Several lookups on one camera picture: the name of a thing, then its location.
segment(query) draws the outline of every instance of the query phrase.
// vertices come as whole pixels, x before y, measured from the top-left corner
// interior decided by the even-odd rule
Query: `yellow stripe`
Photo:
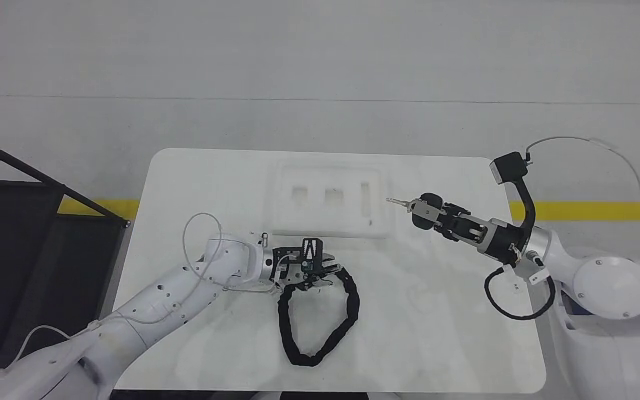
[[[140,200],[98,199],[98,204],[123,218],[133,220],[138,212]],[[524,218],[522,203],[509,203],[514,220]],[[99,215],[77,201],[65,198],[58,210],[61,214]],[[640,203],[632,202],[536,202],[537,219],[540,221],[640,221]]]
[[[136,199],[98,199],[94,200],[102,207],[109,211],[113,211],[124,219],[133,220],[138,213],[140,200]],[[100,213],[90,209],[84,204],[78,203],[74,199],[65,197],[58,208],[60,214],[76,214],[76,215],[100,215]]]
[[[518,201],[509,203],[514,220],[524,218]],[[640,221],[640,203],[595,201],[537,201],[540,221]]]

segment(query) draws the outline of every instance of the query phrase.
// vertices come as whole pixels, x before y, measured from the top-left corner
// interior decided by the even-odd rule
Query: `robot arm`
[[[216,300],[223,285],[268,282],[272,264],[261,245],[228,235],[210,240],[203,260],[194,264],[197,271],[171,269],[69,340],[0,370],[0,398],[108,399],[131,363]]]
[[[413,224],[434,229],[445,238],[462,241],[503,264],[485,280],[485,293],[503,315],[534,319],[551,309],[551,332],[560,369],[584,400],[638,399],[640,393],[640,265],[601,251],[574,257],[558,235],[534,226],[535,207],[522,176],[526,162],[518,153],[498,158],[492,171],[498,184],[512,182],[525,205],[525,221],[513,226],[484,221],[431,193],[412,201],[388,201],[406,207]],[[549,284],[545,306],[528,316],[513,316],[491,297],[489,282],[500,273],[519,289],[524,279]],[[555,296],[556,287],[560,292]],[[569,310],[571,302],[582,310]]]
[[[535,227],[535,206],[522,177],[527,173],[525,160],[519,153],[496,159],[491,169],[498,184],[516,185],[525,205],[525,220],[519,227],[498,219],[485,221],[476,218],[462,207],[445,203],[442,198],[425,193],[412,201],[387,199],[406,207],[413,224],[420,229],[433,228],[445,238],[470,244],[479,253],[503,264],[485,281],[485,291],[491,303],[503,315],[512,319],[534,319],[553,304],[555,284],[588,312],[610,320],[633,318],[640,314],[640,266],[616,256],[574,258],[560,243],[555,232]],[[549,284],[549,301],[530,316],[513,316],[502,310],[491,297],[490,280],[506,273],[508,281],[520,289],[520,276],[525,282]]]

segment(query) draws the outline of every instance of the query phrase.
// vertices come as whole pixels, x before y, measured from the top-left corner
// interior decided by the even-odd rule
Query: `black metal frame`
[[[107,210],[106,208],[102,207],[100,204],[96,203],[95,201],[81,195],[80,193],[76,192],[73,189],[70,189],[69,187],[67,187],[65,184],[60,183],[58,181],[56,181],[55,179],[53,179],[52,177],[44,174],[41,171],[38,171],[37,169],[33,168],[32,166],[30,166],[29,164],[25,163],[22,160],[19,160],[17,158],[15,158],[14,156],[12,156],[11,154],[7,153],[4,150],[0,150],[0,161],[4,162],[7,165],[12,166],[13,168],[17,169],[18,171],[24,172],[25,174],[29,175],[30,177],[39,180],[40,182],[49,185],[49,186],[53,186],[55,188],[57,188],[58,190],[60,190],[60,192],[62,192],[62,194],[71,197],[72,199],[78,201],[79,203],[84,204],[85,206],[91,208],[92,210],[95,210],[97,212],[99,212],[100,214],[104,215],[105,217],[108,218],[113,218],[116,220],[119,220],[122,222],[122,226],[123,227],[128,227],[130,224],[130,221],[120,217],[119,215],[114,214],[113,212]]]
[[[112,226],[117,226],[119,227],[119,232],[117,233],[117,237],[115,238],[115,248],[113,253],[110,256],[110,259],[108,261],[108,265],[107,265],[107,269],[106,269],[106,275],[107,278],[103,283],[103,286],[100,288],[100,294],[99,294],[99,298],[98,298],[98,307],[95,311],[95,317],[94,318],[99,318],[100,315],[100,311],[102,309],[103,303],[104,303],[104,299],[107,293],[107,289],[109,286],[109,283],[111,281],[110,276],[112,275],[113,272],[113,268],[115,266],[115,261],[118,255],[118,251],[120,249],[120,244],[122,242],[122,238],[124,236],[124,232],[125,229],[129,227],[130,225],[130,221],[126,220],[125,218],[122,218],[118,215],[116,215],[115,213],[113,213],[112,211],[107,210],[106,208],[102,207],[101,205],[97,204],[96,202],[92,201],[91,199],[83,196],[82,194],[76,192],[73,189],[70,189],[69,187],[67,187],[66,185],[64,185],[61,182],[58,182],[57,180],[53,179],[52,177],[44,174],[43,172],[33,168],[32,166],[26,164],[25,162],[17,159],[16,157],[12,156],[11,154],[0,150],[0,162],[3,162],[13,168],[15,168],[16,170],[30,176],[31,178],[34,178],[35,180],[39,181],[39,182],[13,182],[13,181],[4,181],[4,180],[0,180],[0,186],[4,186],[4,185],[8,185],[8,186],[18,186],[18,187],[42,187],[42,188],[49,188],[49,190],[52,190],[53,192],[53,203],[49,203],[49,205],[47,207],[51,207],[51,215],[50,217],[45,219],[44,224],[41,226],[42,229],[42,235],[40,237],[40,239],[36,239],[35,243],[34,243],[34,248],[32,248],[32,251],[29,252],[29,254],[27,254],[26,256],[30,258],[29,261],[27,261],[27,264],[35,264],[36,261],[38,260],[38,258],[40,257],[42,251],[43,251],[43,246],[45,244],[45,240],[49,235],[49,232],[51,231],[51,228],[54,224],[54,220],[56,218],[56,215],[58,216],[58,218],[62,217],[62,218],[71,218],[71,219],[78,219],[78,220],[94,220],[95,219],[102,219],[105,222],[109,221],[110,224],[112,224]],[[79,203],[85,205],[86,207],[88,207],[91,210],[96,211],[99,214],[102,214],[100,216],[87,216],[87,215],[61,215],[61,214],[57,214],[57,210],[59,208],[59,205],[62,203],[62,199],[64,198],[64,196],[69,196],[70,198],[78,201]],[[25,288],[27,287],[27,284],[29,282],[29,279],[24,280],[24,282],[22,282],[22,290],[21,292],[24,293]],[[10,311],[10,314],[8,315],[9,321],[13,320],[15,318],[15,315],[18,311],[18,304],[20,304],[21,300],[16,300],[17,303],[14,304],[11,308],[13,308],[12,311]],[[6,335],[9,332],[9,326],[5,327],[6,329],[1,329],[0,330],[0,348],[2,348],[3,344],[5,343],[6,340]]]

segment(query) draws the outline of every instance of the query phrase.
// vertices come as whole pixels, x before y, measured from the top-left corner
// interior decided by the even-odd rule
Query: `white floor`
[[[640,165],[638,20],[635,0],[0,0],[0,147],[111,198],[166,147],[493,158],[569,134]],[[534,161],[535,199],[640,199],[601,149]],[[640,256],[637,223],[548,225]],[[540,393],[427,398],[571,399],[538,327]]]

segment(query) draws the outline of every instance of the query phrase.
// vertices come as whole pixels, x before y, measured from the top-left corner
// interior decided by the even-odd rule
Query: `white table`
[[[504,189],[483,158],[166,149],[149,167],[114,308],[183,262],[182,228],[196,212],[214,213],[225,232],[257,240],[269,228],[275,166],[302,158],[377,165],[397,198],[433,192],[480,218],[510,221]],[[228,292],[140,357],[117,388],[538,391],[546,371],[535,324],[502,317],[483,291],[496,262],[414,228],[401,207],[389,207],[387,239],[325,239],[325,252],[353,275],[362,305],[359,321],[319,366],[287,360],[276,297]],[[187,245],[193,257],[213,232],[211,221],[192,225]],[[299,244],[297,237],[271,236],[274,247]],[[528,294],[501,283],[492,284],[497,301],[514,313],[530,313]],[[302,351],[318,350],[344,318],[344,299],[338,285],[295,292],[292,321]]]

